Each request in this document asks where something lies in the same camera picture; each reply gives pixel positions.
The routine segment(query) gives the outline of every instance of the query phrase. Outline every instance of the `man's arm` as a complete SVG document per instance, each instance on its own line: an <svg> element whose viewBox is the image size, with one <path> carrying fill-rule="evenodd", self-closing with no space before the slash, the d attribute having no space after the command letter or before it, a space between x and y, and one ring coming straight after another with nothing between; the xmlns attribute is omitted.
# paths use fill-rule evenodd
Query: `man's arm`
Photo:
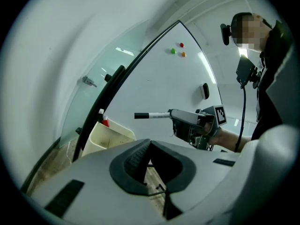
<svg viewBox="0 0 300 225"><path fill-rule="evenodd" d="M209 139L209 145L219 145L234 151L239 135L219 127L215 136ZM238 152L241 152L247 142L251 141L251 136L242 136Z"/></svg>

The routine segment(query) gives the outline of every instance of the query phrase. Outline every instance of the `person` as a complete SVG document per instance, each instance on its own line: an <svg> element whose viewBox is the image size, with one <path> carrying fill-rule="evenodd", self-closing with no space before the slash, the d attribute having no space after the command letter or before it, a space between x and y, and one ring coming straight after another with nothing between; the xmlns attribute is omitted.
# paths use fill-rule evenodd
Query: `person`
<svg viewBox="0 0 300 225"><path fill-rule="evenodd" d="M259 139L269 128L282 124L266 89L273 82L274 75L292 44L293 37L284 22L276 21L275 27L272 28L265 19L252 13L239 13L233 17L231 36L238 47L260 53L263 65L257 88L256 120L258 123L252 136L242 136L238 149L238 152L241 152L247 142ZM207 123L201 134L209 132L210 128L211 125ZM234 151L238 138L239 134L219 127L217 133L209 139L208 144L220 145Z"/></svg>

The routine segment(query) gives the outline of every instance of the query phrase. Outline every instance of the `black cable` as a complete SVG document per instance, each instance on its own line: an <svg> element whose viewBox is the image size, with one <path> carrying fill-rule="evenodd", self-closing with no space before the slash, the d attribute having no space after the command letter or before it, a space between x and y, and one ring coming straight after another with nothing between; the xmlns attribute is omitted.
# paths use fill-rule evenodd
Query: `black cable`
<svg viewBox="0 0 300 225"><path fill-rule="evenodd" d="M259 54L259 57L261 58L261 61L262 61L262 66L263 67L265 67L265 64L264 64L264 52L261 52L260 54Z"/></svg>
<svg viewBox="0 0 300 225"><path fill-rule="evenodd" d="M245 91L245 87L243 87L243 91L244 91L244 106L243 106L242 124L240 126L240 135L239 135L239 138L238 138L238 142L235 145L234 152L237 152L238 149L239 149L240 140L242 139L242 134L243 134L243 130L244 130L245 111L246 111L246 91Z"/></svg>

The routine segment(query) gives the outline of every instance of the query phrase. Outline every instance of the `floor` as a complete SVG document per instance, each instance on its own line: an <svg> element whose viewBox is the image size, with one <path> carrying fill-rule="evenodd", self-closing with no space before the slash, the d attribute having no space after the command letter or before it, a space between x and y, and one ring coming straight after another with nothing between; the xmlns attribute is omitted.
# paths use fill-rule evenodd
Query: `floor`
<svg viewBox="0 0 300 225"><path fill-rule="evenodd" d="M32 195L33 191L41 184L71 165L77 139L78 138L70 141L62 148L58 146L51 152L35 174L27 191L27 195ZM144 182L147 183L149 194L161 192L162 189L158 187L159 184L161 184L164 189L166 187L154 167L147 168ZM154 209L162 215L165 204L165 194L150 196L149 200L154 206Z"/></svg>

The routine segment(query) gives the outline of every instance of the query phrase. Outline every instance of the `white wall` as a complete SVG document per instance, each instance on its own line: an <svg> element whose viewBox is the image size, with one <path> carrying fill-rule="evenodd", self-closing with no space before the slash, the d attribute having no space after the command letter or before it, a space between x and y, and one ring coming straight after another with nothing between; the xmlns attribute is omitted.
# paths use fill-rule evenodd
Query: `white wall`
<svg viewBox="0 0 300 225"><path fill-rule="evenodd" d="M239 84L219 84L221 99L226 116L241 119L243 113L244 94ZM246 113L245 120L256 122L256 89L252 83L246 86Z"/></svg>
<svg viewBox="0 0 300 225"><path fill-rule="evenodd" d="M77 81L99 52L168 0L31 0L1 51L2 155L20 187L60 136Z"/></svg>

